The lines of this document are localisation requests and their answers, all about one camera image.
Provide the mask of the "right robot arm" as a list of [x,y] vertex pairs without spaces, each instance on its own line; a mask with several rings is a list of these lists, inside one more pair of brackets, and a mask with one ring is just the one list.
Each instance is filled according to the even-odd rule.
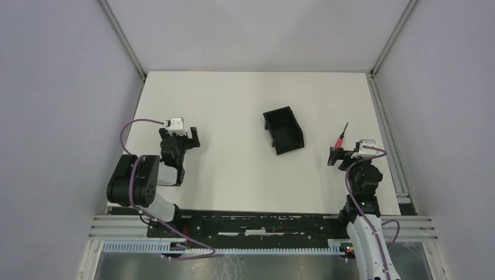
[[360,140],[353,150],[332,146],[328,166],[345,172],[346,203],[339,222],[351,240],[346,254],[354,256],[360,279],[400,279],[384,238],[377,188],[383,174],[372,161],[387,155],[374,140]]

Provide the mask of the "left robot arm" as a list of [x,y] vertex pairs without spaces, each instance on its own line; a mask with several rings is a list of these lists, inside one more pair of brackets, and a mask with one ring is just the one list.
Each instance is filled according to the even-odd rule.
[[109,180],[106,196],[109,202],[130,207],[130,197],[139,211],[152,219],[171,222],[179,207],[158,194],[158,186],[181,186],[185,169],[186,151],[200,147],[196,127],[191,127],[191,137],[178,135],[167,128],[159,129],[162,138],[160,155],[145,155],[137,163],[137,155],[122,155]]

